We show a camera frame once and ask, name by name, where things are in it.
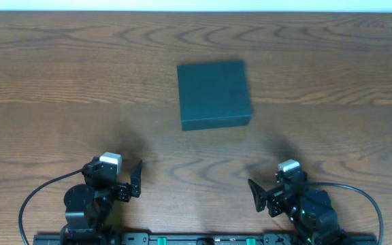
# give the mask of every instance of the wood grain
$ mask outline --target wood grain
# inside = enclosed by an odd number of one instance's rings
[[[246,61],[248,127],[182,132],[176,65]],[[279,161],[311,179],[367,191],[392,244],[392,14],[0,12],[0,244],[21,244],[17,216],[41,183],[105,151],[142,196],[110,223],[152,232],[291,230],[256,213],[247,178],[274,186]],[[31,240],[65,224],[81,176],[34,196]],[[355,193],[328,189],[348,231],[378,233]]]

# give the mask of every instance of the teal box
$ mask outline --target teal box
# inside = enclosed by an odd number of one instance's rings
[[[183,131],[247,125],[252,118],[243,61],[178,65]]]

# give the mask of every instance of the dark green box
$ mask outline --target dark green box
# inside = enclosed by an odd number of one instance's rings
[[[179,65],[183,131],[247,125],[252,118],[243,61]]]

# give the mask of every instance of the white wall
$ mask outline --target white wall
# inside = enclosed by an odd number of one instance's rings
[[[392,12],[392,0],[0,0],[0,10]]]

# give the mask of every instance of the green connector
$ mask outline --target green connector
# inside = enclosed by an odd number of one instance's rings
[[[167,245],[167,238],[158,238],[157,245]]]
[[[257,241],[254,238],[247,238],[246,245],[257,245]]]

